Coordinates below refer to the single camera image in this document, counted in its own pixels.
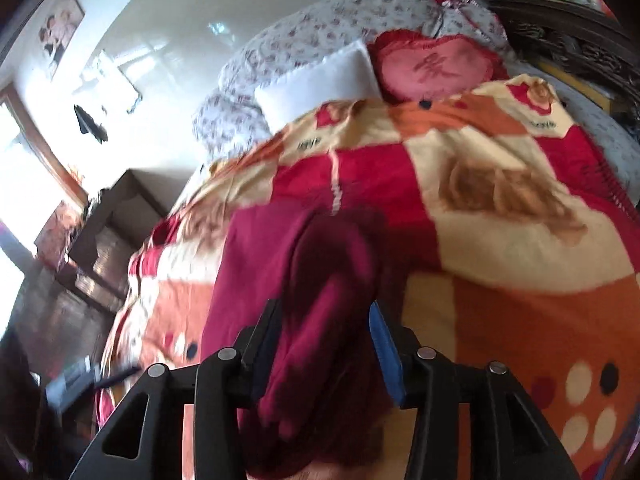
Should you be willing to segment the dark hanging cloth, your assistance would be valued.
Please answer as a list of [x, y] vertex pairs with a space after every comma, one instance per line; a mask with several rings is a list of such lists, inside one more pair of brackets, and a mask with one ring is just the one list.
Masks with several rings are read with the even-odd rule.
[[74, 113], [78, 121], [78, 126], [81, 134], [90, 134], [95, 138], [99, 144], [108, 141], [106, 130], [92, 118], [92, 116], [86, 112], [81, 106], [74, 106]]

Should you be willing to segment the dark red sweater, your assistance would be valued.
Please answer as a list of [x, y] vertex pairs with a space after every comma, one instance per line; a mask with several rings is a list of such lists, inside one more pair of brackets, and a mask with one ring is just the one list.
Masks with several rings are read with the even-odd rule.
[[390, 397], [369, 310], [378, 302], [399, 313], [406, 281], [374, 209], [284, 200], [233, 215], [202, 355], [231, 344], [269, 301], [282, 308], [265, 394], [238, 415], [251, 476], [281, 479], [312, 463], [349, 469], [378, 459]]

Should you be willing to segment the white pillow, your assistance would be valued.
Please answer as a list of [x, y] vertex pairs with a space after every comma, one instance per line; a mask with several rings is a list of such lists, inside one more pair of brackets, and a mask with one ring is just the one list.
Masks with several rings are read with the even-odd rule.
[[359, 39], [318, 62], [290, 70], [254, 92], [271, 133], [333, 101], [381, 99], [369, 50]]

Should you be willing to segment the floral quilt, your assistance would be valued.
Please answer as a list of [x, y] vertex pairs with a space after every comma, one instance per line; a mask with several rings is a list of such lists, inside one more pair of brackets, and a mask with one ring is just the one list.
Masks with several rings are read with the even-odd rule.
[[239, 156], [270, 137], [254, 99], [263, 84], [382, 32], [428, 38], [462, 34], [498, 55], [511, 52], [498, 16], [474, 0], [322, 0], [263, 29], [222, 66], [193, 121], [210, 162]]

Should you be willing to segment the dark wooden side table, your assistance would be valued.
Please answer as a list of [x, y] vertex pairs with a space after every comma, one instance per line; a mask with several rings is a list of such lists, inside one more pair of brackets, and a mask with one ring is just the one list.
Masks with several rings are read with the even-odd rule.
[[73, 229], [55, 277], [89, 307], [113, 315], [128, 294], [128, 262], [168, 215], [189, 173], [126, 170], [101, 188]]

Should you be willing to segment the wall photo poster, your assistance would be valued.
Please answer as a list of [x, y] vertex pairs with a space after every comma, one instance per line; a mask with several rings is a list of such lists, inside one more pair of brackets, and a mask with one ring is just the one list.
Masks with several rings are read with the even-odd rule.
[[84, 17], [85, 12], [77, 0], [56, 0], [40, 26], [38, 40], [50, 77], [58, 70], [70, 40]]

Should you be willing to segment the red orange patterned blanket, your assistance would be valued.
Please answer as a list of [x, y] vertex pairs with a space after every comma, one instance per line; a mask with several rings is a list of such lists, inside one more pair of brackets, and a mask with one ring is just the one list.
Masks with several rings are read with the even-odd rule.
[[[204, 359], [233, 215], [284, 200], [380, 212], [407, 274], [401, 321], [451, 361], [506, 364], [580, 478], [623, 478], [639, 415], [639, 216], [544, 80], [432, 104], [327, 102], [216, 162], [131, 257], [103, 369]], [[390, 406], [374, 463], [286, 478], [398, 478], [410, 431]]]

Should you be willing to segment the window with wooden frame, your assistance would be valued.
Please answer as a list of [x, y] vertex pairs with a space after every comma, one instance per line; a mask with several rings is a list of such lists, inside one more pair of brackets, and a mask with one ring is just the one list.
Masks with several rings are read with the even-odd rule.
[[16, 240], [18, 263], [38, 257], [37, 240], [58, 206], [81, 212], [87, 192], [62, 165], [13, 84], [1, 89], [1, 226]]

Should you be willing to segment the red heart cushion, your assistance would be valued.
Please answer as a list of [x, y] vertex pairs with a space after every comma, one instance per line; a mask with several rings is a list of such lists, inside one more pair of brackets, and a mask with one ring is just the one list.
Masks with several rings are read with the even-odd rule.
[[460, 34], [428, 38], [388, 30], [368, 51], [383, 99], [392, 104], [439, 101], [508, 76], [496, 52]]

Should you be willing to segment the dark carved wooden headboard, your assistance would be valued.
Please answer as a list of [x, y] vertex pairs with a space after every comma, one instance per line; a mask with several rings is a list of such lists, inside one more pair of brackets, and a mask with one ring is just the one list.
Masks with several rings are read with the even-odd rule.
[[565, 73], [611, 90], [614, 116], [639, 127], [639, 45], [620, 24], [563, 0], [480, 0], [498, 16], [520, 58], [546, 60]]

